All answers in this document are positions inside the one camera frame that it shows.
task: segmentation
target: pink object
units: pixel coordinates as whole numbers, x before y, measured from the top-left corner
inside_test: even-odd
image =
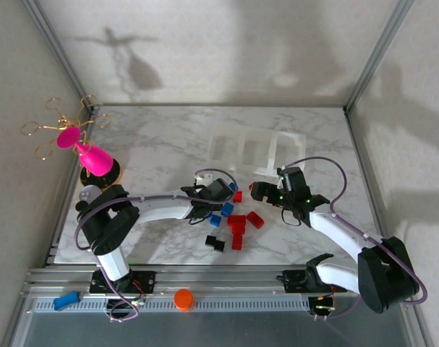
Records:
[[[113,166],[113,158],[106,151],[95,145],[76,144],[80,162],[94,176],[107,174]]]
[[[57,147],[62,150],[71,148],[77,144],[81,138],[81,130],[78,127],[66,128],[59,137],[57,137]]]

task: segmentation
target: small cube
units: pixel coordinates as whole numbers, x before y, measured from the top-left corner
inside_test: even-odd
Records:
[[[263,219],[255,211],[247,214],[247,220],[258,229],[264,225]]]
[[[214,247],[215,242],[216,242],[216,236],[213,235],[206,236],[206,242],[205,242],[206,246]]]
[[[242,202],[242,192],[237,192],[232,200],[233,202]]]
[[[243,236],[235,234],[234,238],[232,239],[232,249],[234,249],[236,251],[241,251],[242,244],[243,244]]]
[[[226,242],[217,241],[214,243],[214,250],[218,252],[224,252],[224,247],[226,246]]]
[[[245,234],[245,225],[244,224],[234,224],[232,226],[233,235],[244,235]]]
[[[221,214],[224,217],[229,217],[229,215],[231,215],[233,211],[234,211],[234,206],[231,203],[226,202],[222,207]]]
[[[210,224],[213,226],[219,226],[221,224],[221,217],[218,215],[212,215],[210,219]]]
[[[233,226],[235,224],[243,224],[245,225],[247,223],[247,216],[246,215],[230,215],[227,217],[227,225]]]

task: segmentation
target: white wall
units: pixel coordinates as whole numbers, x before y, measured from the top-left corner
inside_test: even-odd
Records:
[[[353,123],[388,230],[430,291],[422,309],[439,346],[439,0],[415,1]]]
[[[56,134],[26,137],[29,120],[55,125],[43,104],[60,96],[64,111],[78,97],[65,80],[20,0],[0,0],[0,342],[29,267],[39,266],[50,241],[61,188],[73,156],[41,161],[34,149]]]
[[[106,103],[341,106],[396,0],[41,0]]]

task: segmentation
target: blue cube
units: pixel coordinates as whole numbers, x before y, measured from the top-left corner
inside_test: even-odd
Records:
[[[221,224],[221,217],[219,217],[218,215],[212,215],[210,224],[213,226],[219,226],[219,224]]]
[[[234,206],[231,203],[226,202],[222,207],[221,214],[224,217],[229,217],[233,211],[234,211]]]

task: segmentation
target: black block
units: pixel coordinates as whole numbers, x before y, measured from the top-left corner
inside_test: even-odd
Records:
[[[224,247],[226,246],[226,242],[224,241],[216,241],[214,243],[214,250],[218,252],[224,252]]]
[[[206,246],[214,247],[214,244],[216,243],[216,236],[208,235],[206,236]]]

